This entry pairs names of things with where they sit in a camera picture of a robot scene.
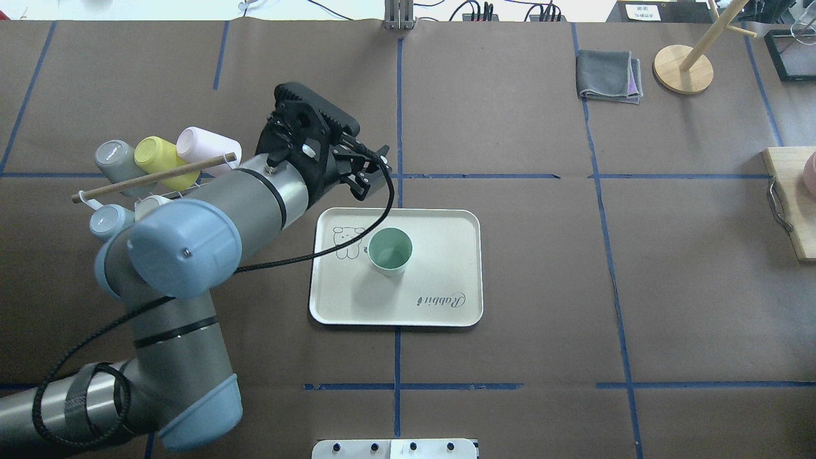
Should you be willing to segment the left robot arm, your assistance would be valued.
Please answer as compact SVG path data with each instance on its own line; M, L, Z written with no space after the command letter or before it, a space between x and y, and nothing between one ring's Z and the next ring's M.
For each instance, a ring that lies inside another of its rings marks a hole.
M2 399L3 458L61 458L155 433L189 451L230 432L242 399L210 295L334 185L388 186L388 146L330 142L261 153L158 207L102 246L99 285L125 314L66 351L37 388Z

